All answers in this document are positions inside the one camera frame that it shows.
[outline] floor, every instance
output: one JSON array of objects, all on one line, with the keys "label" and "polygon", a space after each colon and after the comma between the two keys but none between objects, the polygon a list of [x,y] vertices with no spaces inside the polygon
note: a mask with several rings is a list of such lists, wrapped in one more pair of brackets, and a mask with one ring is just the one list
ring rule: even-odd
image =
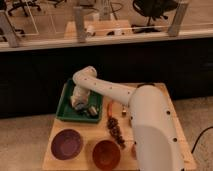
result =
[{"label": "floor", "polygon": [[[56,8],[48,0],[37,0],[41,6],[41,11],[36,8],[26,8],[29,17],[25,17],[21,8],[12,12],[13,16],[8,16],[12,25],[25,30],[26,36],[23,40],[40,39],[60,39],[64,37],[64,32],[68,21],[73,21],[73,7],[78,0],[67,0],[61,2]],[[93,14],[101,9],[100,0],[97,0],[94,9],[84,9],[85,20],[93,20]],[[132,7],[132,0],[111,0],[115,3],[114,9],[117,11],[118,19],[129,20],[130,24],[146,25],[147,17],[138,14]],[[7,0],[8,10],[11,8],[11,1]],[[157,19],[152,24],[160,31],[166,31],[171,25],[176,10],[166,12],[168,20]],[[190,0],[189,7],[182,23],[182,30],[213,29],[213,1],[212,0]]]},{"label": "floor", "polygon": [[[198,134],[213,125],[213,97],[173,101],[192,148]],[[54,115],[0,120],[0,170],[41,171]],[[197,171],[213,170],[213,130],[200,139],[194,152]]]}]

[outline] office chair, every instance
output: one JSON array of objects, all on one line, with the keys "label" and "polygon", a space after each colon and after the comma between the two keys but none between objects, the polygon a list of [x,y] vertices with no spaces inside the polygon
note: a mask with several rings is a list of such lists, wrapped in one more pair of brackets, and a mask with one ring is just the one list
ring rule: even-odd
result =
[{"label": "office chair", "polygon": [[61,3],[61,2],[67,2],[67,0],[48,0],[48,1],[52,1],[52,2],[55,2],[53,5],[54,5],[54,7],[56,8],[57,7],[57,5],[59,4],[59,3]]},{"label": "office chair", "polygon": [[177,8],[178,3],[174,0],[133,0],[133,9],[144,17],[149,17],[146,26],[132,25],[134,33],[159,32],[151,24],[151,20],[156,21],[158,18],[167,20],[168,16],[164,12]]},{"label": "office chair", "polygon": [[25,6],[31,6],[31,7],[37,7],[38,11],[41,11],[41,7],[39,5],[36,4],[37,0],[27,0],[27,2],[25,0],[12,0],[12,8],[8,11],[8,15],[12,16],[12,11],[16,10],[17,8],[22,8],[22,10],[24,11],[24,14],[26,17],[28,17],[28,14],[25,10]]},{"label": "office chair", "polygon": [[[4,11],[7,10],[7,4],[4,0],[0,0],[0,10],[4,10]],[[25,32],[24,32],[23,29],[17,29],[15,27],[13,27],[13,29],[14,29],[15,32],[19,32],[23,37],[25,36]],[[1,28],[0,28],[0,35],[2,36],[2,39],[6,42],[7,39],[4,36],[4,32]]]}]

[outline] wooden table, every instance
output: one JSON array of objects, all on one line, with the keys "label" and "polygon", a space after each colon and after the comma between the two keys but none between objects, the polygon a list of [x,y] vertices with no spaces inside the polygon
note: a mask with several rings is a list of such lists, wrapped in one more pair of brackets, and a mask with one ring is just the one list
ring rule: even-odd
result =
[{"label": "wooden table", "polygon": [[[89,25],[94,27],[95,36],[107,36],[107,33],[115,28],[121,28],[124,35],[133,34],[128,20],[85,21],[84,24],[85,28]],[[64,38],[75,38],[76,36],[75,22],[70,21],[67,23]]]},{"label": "wooden table", "polygon": [[[166,86],[162,83],[156,83],[156,86],[162,90],[168,100],[170,111],[174,119],[174,124],[177,130],[177,137],[180,143],[182,155],[185,163],[186,171],[196,170],[196,164],[194,158],[190,152],[188,143],[184,136],[181,124],[175,112],[172,101],[169,97],[169,93]],[[104,97],[102,119],[98,124],[86,124],[86,123],[75,123],[75,122],[62,122],[58,119],[54,120],[53,128],[50,134],[49,142],[47,145],[47,151],[44,157],[43,170],[98,170],[92,161],[92,150],[94,146],[101,140],[112,139],[109,135],[108,129],[106,128],[107,115],[106,107],[111,99]],[[113,116],[119,121],[119,126],[122,131],[122,135],[126,141],[126,148],[121,150],[121,160],[115,170],[139,170],[137,160],[131,155],[131,148],[134,143],[132,129],[129,125],[130,114],[127,112],[126,117],[122,117],[122,105],[119,103],[113,104]],[[80,154],[70,160],[57,160],[51,153],[50,147],[54,136],[63,129],[75,129],[83,137],[84,146]]]}]

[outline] white cup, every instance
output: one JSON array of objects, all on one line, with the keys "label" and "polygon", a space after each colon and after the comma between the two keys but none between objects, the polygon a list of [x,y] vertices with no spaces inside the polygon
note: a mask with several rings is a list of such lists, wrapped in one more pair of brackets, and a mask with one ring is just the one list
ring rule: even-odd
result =
[{"label": "white cup", "polygon": [[115,16],[113,15],[113,13],[110,14],[110,20],[115,20]]},{"label": "white cup", "polygon": [[93,14],[93,21],[99,21],[100,20],[100,14],[99,13],[94,13]]},{"label": "white cup", "polygon": [[122,35],[122,29],[121,28],[116,28],[115,30],[114,30],[114,33],[115,33],[115,36],[120,36],[120,35]]},{"label": "white cup", "polygon": [[89,26],[87,27],[86,34],[87,34],[88,37],[92,37],[92,36],[95,35],[95,28],[94,28],[93,25],[89,25]]}]

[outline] bowl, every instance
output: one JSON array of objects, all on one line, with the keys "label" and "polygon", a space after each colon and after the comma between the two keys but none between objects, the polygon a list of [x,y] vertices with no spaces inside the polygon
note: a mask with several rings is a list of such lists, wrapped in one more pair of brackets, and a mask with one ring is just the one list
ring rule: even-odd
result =
[{"label": "bowl", "polygon": [[83,146],[81,135],[74,129],[60,131],[51,143],[52,154],[59,160],[76,157]]},{"label": "bowl", "polygon": [[120,162],[120,149],[110,140],[97,143],[93,149],[93,161],[102,171],[113,170]]}]

